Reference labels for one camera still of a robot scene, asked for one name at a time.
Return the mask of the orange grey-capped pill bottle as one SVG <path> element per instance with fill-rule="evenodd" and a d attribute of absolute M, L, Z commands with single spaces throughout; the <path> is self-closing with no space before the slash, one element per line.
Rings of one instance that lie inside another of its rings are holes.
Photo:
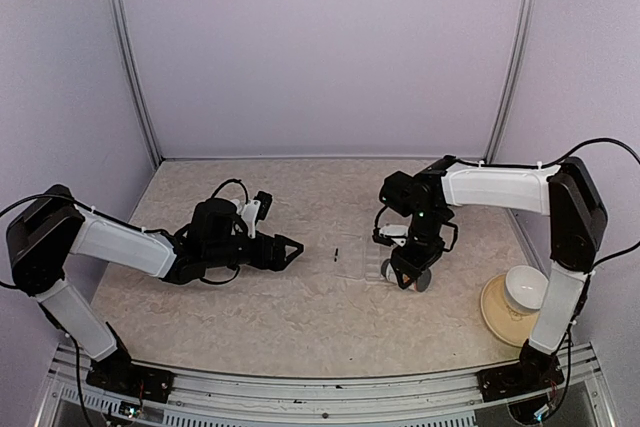
<path fill-rule="evenodd" d="M 415 292 L 425 292 L 431 284 L 432 272 L 426 269 L 417 279 L 412 279 L 406 274 L 401 275 L 401 282 L 398 282 L 396 271 L 391 265 L 391 259 L 385 259 L 380 267 L 381 276 L 389 283 L 397 284 L 401 289 L 410 289 Z"/>

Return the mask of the clear plastic pill organizer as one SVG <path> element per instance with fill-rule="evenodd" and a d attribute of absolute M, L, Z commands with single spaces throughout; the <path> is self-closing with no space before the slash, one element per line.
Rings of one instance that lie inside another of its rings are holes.
<path fill-rule="evenodd" d="M 370 236 L 341 233 L 333 242 L 333 272 L 343 279 L 384 281 L 383 264 L 388 249 L 375 243 Z"/>

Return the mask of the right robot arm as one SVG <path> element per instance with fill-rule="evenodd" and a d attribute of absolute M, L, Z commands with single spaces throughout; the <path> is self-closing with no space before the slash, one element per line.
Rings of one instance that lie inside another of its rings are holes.
<path fill-rule="evenodd" d="M 374 242 L 391 247 L 392 278 L 407 289 L 427 274 L 456 242 L 454 211 L 495 207 L 511 213 L 521 243 L 549 280 L 536 323 L 523 346 L 531 351 L 513 366 L 511 380 L 535 389 L 551 371 L 554 355 L 579 316 L 608 226 L 608 212 L 586 163 L 571 155 L 551 164 L 491 166 L 446 155 L 415 174 L 396 171 L 379 191 L 383 210 L 406 226 L 374 224 Z"/>

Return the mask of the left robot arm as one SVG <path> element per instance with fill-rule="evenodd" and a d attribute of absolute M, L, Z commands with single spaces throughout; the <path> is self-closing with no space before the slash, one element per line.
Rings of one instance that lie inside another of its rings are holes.
<path fill-rule="evenodd" d="M 129 361 L 114 329 L 67 280 L 67 258 L 80 255 L 115 263 L 173 285 L 206 283 L 207 271 L 214 268 L 239 272 L 249 266 L 280 272 L 303 253 L 304 246 L 258 230 L 271 203 L 266 192 L 243 200 L 212 195 L 196 205 L 188 224 L 169 233 L 115 219 L 56 184 L 19 200 L 23 210 L 7 226 L 13 287 L 34 298 L 92 361 L 101 363 L 102 377 L 127 392 L 139 383 L 139 368 Z"/>

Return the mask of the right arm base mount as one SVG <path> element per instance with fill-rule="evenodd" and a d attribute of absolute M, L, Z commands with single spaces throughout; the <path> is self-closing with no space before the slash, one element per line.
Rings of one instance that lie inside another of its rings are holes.
<path fill-rule="evenodd" d="M 565 380 L 557 354 L 543 353 L 528 341 L 516 362 L 482 369 L 476 377 L 484 402 L 536 392 Z"/>

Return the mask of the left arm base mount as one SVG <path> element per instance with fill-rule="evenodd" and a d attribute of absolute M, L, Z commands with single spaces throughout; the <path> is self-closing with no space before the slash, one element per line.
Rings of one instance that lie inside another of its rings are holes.
<path fill-rule="evenodd" d="M 163 404 L 168 401 L 173 381 L 171 371 L 136 364 L 118 352 L 101 361 L 92 360 L 86 377 L 90 386 Z"/>

